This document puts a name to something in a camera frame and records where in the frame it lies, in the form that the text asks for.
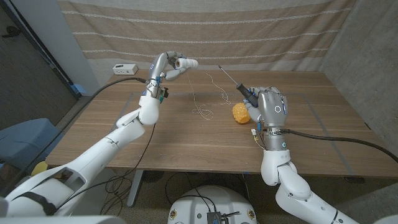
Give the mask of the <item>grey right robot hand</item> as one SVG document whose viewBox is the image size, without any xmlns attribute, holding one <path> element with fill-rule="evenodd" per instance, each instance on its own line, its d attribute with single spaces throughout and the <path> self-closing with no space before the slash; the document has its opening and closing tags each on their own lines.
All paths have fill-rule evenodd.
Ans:
<svg viewBox="0 0 398 224">
<path fill-rule="evenodd" d="M 252 100 L 244 100 L 244 105 L 254 122 L 263 122 L 265 127 L 284 126 L 288 115 L 286 97 L 274 86 L 250 87 L 248 92 L 257 99 L 254 106 Z"/>
</svg>

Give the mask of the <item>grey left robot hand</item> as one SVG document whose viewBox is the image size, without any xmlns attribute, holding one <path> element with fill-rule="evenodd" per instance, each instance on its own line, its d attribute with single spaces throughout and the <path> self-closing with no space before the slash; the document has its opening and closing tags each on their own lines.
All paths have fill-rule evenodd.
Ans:
<svg viewBox="0 0 398 224">
<path fill-rule="evenodd" d="M 168 81 L 177 79 L 188 70 L 187 67 L 177 68 L 176 61 L 178 58 L 186 58 L 186 56 L 176 51 L 168 51 L 156 56 L 149 69 L 149 79 L 159 77 L 167 65 L 171 65 L 174 70 L 166 72 L 164 78 Z"/>
</svg>

